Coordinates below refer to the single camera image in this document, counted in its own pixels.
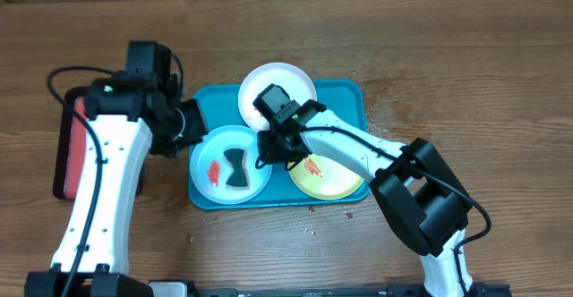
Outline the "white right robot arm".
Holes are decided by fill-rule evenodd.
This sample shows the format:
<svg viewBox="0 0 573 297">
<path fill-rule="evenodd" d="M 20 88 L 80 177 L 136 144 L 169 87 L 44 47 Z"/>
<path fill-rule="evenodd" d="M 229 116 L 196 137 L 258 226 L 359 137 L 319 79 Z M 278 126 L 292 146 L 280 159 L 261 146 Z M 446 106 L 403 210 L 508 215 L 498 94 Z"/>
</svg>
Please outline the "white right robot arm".
<svg viewBox="0 0 573 297">
<path fill-rule="evenodd" d="M 460 246 L 472 205 L 437 149 L 417 138 L 409 145 L 384 140 L 342 121 L 308 100 L 253 103 L 269 122 L 259 134 L 259 163 L 294 165 L 314 154 L 368 182 L 392 232 L 421 258 L 431 296 L 465 296 L 473 284 Z"/>
</svg>

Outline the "light blue plate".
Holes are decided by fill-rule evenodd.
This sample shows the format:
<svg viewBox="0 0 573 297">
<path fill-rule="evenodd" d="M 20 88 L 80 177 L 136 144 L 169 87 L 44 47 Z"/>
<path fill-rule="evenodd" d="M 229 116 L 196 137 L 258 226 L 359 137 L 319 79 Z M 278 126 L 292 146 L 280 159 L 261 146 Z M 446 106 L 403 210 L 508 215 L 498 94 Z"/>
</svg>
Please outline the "light blue plate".
<svg viewBox="0 0 573 297">
<path fill-rule="evenodd" d="M 224 151 L 230 148 L 246 150 L 245 166 L 249 177 L 249 188 L 246 190 L 226 186 L 232 169 L 224 157 Z M 257 134 L 254 130 L 241 125 L 218 127 L 192 150 L 189 164 L 192 182 L 199 193 L 211 202 L 222 205 L 244 203 L 256 197 L 271 176 L 270 165 L 262 169 L 255 167 L 258 155 Z"/>
</svg>

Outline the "dark green bow-shaped sponge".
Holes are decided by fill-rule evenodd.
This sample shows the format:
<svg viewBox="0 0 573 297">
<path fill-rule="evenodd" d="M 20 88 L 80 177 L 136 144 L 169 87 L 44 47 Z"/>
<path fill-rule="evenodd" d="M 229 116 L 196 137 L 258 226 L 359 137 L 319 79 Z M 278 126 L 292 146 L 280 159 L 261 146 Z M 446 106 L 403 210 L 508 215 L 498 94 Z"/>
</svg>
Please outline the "dark green bow-shaped sponge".
<svg viewBox="0 0 573 297">
<path fill-rule="evenodd" d="M 235 190 L 249 188 L 249 177 L 245 166 L 246 156 L 246 150 L 242 148 L 229 148 L 224 151 L 224 157 L 232 169 L 226 181 L 228 188 Z"/>
</svg>

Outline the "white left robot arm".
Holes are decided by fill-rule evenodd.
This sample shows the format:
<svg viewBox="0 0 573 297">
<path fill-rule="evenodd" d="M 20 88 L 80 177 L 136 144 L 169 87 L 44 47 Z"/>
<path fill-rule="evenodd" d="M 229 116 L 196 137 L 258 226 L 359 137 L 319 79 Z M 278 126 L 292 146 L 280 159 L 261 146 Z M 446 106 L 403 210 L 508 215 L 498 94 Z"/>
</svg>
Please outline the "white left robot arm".
<svg viewBox="0 0 573 297">
<path fill-rule="evenodd" d="M 73 212 L 53 265 L 70 275 L 106 265 L 129 271 L 133 204 L 147 155 L 175 157 L 207 135 L 201 108 L 183 101 L 182 80 L 121 72 L 87 87 L 73 116 L 85 130 Z"/>
</svg>

